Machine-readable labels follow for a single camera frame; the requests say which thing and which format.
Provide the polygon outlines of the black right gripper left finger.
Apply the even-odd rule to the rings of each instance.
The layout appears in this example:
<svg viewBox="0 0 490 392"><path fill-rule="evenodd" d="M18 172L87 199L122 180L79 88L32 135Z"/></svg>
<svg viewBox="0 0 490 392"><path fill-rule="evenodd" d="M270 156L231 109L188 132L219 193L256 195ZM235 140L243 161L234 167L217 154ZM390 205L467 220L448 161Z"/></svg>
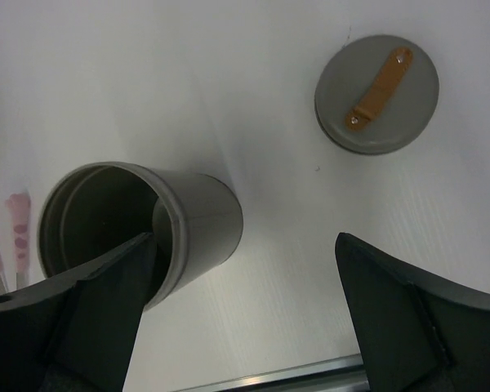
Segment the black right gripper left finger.
<svg viewBox="0 0 490 392"><path fill-rule="evenodd" d="M0 296L0 391L120 391L151 286L139 234L64 273Z"/></svg>

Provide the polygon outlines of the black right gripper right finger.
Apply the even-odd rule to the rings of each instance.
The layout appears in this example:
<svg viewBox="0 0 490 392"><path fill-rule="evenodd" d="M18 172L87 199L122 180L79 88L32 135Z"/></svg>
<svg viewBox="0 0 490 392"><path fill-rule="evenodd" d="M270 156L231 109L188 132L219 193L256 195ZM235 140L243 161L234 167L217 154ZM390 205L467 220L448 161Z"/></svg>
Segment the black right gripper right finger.
<svg viewBox="0 0 490 392"><path fill-rule="evenodd" d="M341 233L336 263L373 391L490 391L490 294Z"/></svg>

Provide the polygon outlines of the grey cylindrical lunch box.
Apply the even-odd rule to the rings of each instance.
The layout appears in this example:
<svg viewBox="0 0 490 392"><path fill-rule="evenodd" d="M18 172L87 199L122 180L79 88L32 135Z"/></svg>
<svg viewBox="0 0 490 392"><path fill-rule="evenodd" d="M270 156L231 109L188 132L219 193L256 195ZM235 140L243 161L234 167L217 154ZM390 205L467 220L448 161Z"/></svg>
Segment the grey cylindrical lunch box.
<svg viewBox="0 0 490 392"><path fill-rule="evenodd" d="M142 233L154 236L147 310L227 261L243 235L243 210L215 177L91 163L51 190L38 221L38 257L48 278Z"/></svg>

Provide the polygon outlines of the pink handled metal tongs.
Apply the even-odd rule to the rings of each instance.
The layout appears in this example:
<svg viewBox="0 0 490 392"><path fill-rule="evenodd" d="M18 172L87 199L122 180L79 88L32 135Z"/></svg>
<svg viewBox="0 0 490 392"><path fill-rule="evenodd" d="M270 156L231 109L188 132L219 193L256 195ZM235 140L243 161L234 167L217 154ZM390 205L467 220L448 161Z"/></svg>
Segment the pink handled metal tongs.
<svg viewBox="0 0 490 392"><path fill-rule="evenodd" d="M31 199L11 194L0 207L0 296L29 285Z"/></svg>

